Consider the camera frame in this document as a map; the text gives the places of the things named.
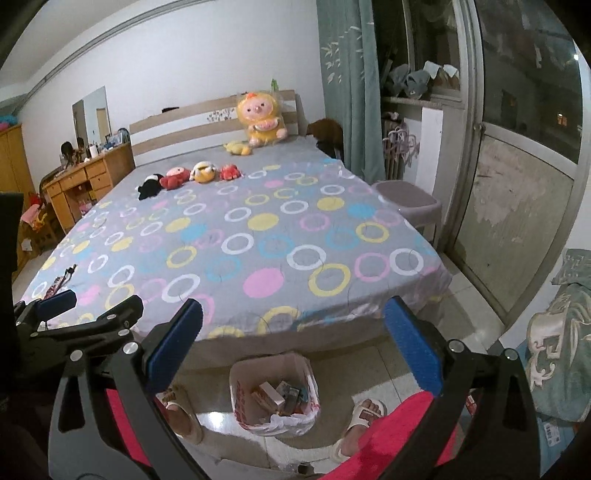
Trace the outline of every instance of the mattress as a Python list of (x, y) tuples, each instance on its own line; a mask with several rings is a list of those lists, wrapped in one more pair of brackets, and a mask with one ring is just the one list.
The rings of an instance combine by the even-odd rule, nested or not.
[[(235, 163), (243, 177), (138, 200), (146, 176), (203, 160)], [(451, 281), (387, 200), (304, 138), (247, 157), (216, 147), (137, 168), (66, 235), (23, 300), (42, 298), (73, 264), (64, 288), (77, 305), (50, 328), (91, 322), (136, 294), (141, 338), (196, 299), (197, 368), (367, 340), (383, 332), (390, 297), (417, 312)]]

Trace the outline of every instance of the sandal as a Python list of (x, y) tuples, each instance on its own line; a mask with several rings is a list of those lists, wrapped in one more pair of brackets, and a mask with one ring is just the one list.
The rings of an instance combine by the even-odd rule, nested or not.
[(343, 442), (347, 432), (355, 425), (362, 425), (366, 428), (369, 428), (369, 421), (361, 418), (361, 414), (364, 411), (376, 416), (379, 419), (386, 415), (386, 406), (382, 402), (373, 398), (366, 398), (366, 400), (369, 400), (371, 403), (377, 405), (379, 407), (379, 411), (372, 411), (362, 406), (362, 403), (365, 400), (360, 401), (357, 403), (357, 405), (355, 405), (355, 408), (353, 409), (353, 415), (351, 416), (351, 422), (349, 423), (347, 430), (345, 430), (345, 434), (339, 440), (337, 440), (337, 442), (332, 447), (332, 451), (330, 452), (330, 459), (335, 463), (343, 463), (345, 460), (349, 460), (350, 458), (340, 452), (340, 444)]
[(187, 391), (179, 385), (173, 385), (165, 392), (156, 394), (156, 397), (166, 408), (168, 408), (169, 405), (176, 405), (181, 408), (191, 420), (191, 433), (189, 433), (189, 435), (179, 435), (176, 433), (176, 436), (195, 445), (201, 443), (203, 440), (203, 429), (201, 428), (197, 415), (191, 406)]

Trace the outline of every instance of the green curtain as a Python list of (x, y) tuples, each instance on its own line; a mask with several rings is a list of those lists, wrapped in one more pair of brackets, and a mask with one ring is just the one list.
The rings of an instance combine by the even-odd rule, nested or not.
[(378, 55), (371, 0), (316, 0), (327, 118), (343, 127), (345, 166), (385, 178)]

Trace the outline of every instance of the stool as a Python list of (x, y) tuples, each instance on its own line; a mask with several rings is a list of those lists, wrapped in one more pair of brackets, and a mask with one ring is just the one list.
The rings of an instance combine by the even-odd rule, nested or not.
[(374, 189), (394, 204), (415, 228), (435, 225), (433, 248), (437, 249), (441, 234), (441, 202), (416, 185), (404, 180), (385, 180), (374, 183)]

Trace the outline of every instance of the wooden desk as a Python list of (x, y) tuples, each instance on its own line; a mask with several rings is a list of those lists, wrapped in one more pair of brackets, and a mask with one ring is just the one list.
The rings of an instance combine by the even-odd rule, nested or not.
[(134, 168), (131, 144), (126, 143), (65, 171), (47, 183), (44, 190), (51, 198), (64, 232), (68, 233), (82, 218), (77, 198), (83, 184), (87, 189), (90, 184), (96, 200), (100, 200)]

